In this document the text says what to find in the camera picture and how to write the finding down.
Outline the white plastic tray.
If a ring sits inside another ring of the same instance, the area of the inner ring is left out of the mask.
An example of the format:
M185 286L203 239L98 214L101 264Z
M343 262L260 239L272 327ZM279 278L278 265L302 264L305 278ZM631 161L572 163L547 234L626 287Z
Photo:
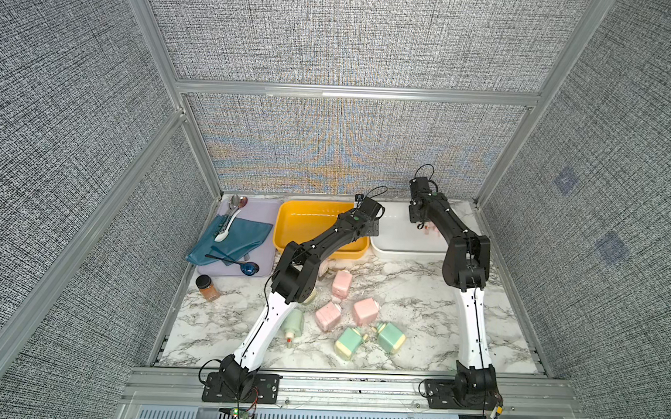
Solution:
M448 243L443 235L425 235L409 219L409 204L385 202L379 235L371 238L373 253L388 260L443 261Z

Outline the yellow plastic tray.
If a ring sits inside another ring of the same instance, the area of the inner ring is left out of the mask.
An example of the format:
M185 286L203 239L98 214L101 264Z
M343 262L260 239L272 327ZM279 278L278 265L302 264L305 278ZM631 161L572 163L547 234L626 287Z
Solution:
M337 216L354 204L336 201L288 200L279 211L274 226L273 244L279 252L291 242L305 243L324 233Z

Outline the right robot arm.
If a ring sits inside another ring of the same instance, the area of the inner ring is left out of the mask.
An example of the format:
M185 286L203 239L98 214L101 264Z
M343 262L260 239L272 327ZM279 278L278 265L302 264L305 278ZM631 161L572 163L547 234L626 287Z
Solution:
M428 222L448 245L442 278L454 290L460 330L453 397L463 407L499 409L502 397L490 356L485 322L485 289L490 276L491 241L466 225L449 200L435 192L428 177L410 179L410 222L420 229Z

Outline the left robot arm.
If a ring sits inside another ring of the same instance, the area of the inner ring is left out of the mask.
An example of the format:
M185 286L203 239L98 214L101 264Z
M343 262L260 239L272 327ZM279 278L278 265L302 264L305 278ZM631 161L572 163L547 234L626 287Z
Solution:
M242 344L220 361L218 375L232 395L243 399L253 388L267 348L284 320L315 288L321 263L341 247L363 237L374 237L385 207L365 196L354 208L337 215L329 229L305 243L288 243L270 286L264 289L266 306Z

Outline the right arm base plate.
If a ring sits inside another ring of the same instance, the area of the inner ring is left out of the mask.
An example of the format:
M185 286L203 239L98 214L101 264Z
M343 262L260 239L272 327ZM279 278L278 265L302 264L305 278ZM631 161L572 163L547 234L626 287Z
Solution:
M503 408L504 400L496 385L486 387L464 378L428 379L422 392L430 409L465 409L492 412Z

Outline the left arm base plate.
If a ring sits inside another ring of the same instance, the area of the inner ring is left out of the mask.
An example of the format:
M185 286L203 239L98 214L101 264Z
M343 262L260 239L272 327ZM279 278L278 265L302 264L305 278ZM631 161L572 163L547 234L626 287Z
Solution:
M205 403L232 403L239 401L241 404L275 404L280 388L281 377L256 373L247 377L252 378L252 383L245 382L238 385L237 382L227 381L222 375L210 372L206 375L205 386L201 400Z

